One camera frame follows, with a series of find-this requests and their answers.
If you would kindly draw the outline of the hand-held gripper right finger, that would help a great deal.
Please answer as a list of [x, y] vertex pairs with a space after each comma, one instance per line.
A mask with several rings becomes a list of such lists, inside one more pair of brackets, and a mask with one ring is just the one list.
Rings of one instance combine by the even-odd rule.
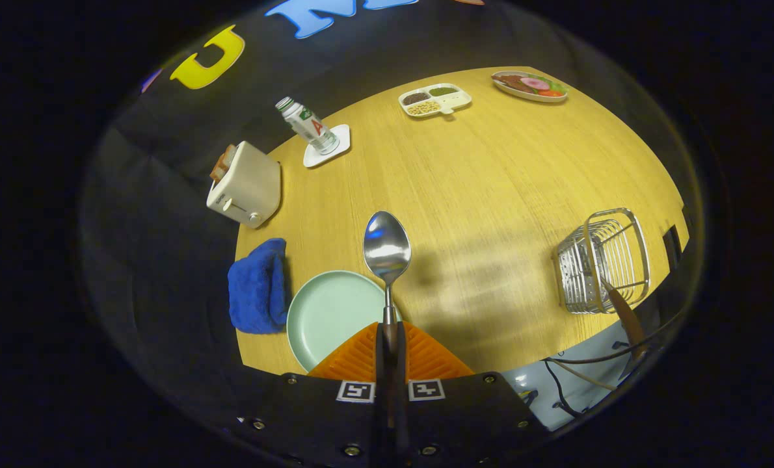
[[453, 356], [404, 322], [397, 331], [395, 455], [399, 467], [505, 467], [550, 438], [517, 391], [496, 371], [455, 378], [411, 378], [411, 353], [419, 363], [446, 364]]

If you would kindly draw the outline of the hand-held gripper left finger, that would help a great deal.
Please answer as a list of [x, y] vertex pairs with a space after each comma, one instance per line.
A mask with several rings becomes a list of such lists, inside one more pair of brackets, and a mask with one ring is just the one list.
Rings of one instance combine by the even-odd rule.
[[391, 464], [391, 357], [364, 327], [306, 375], [251, 372], [234, 438], [277, 467]]

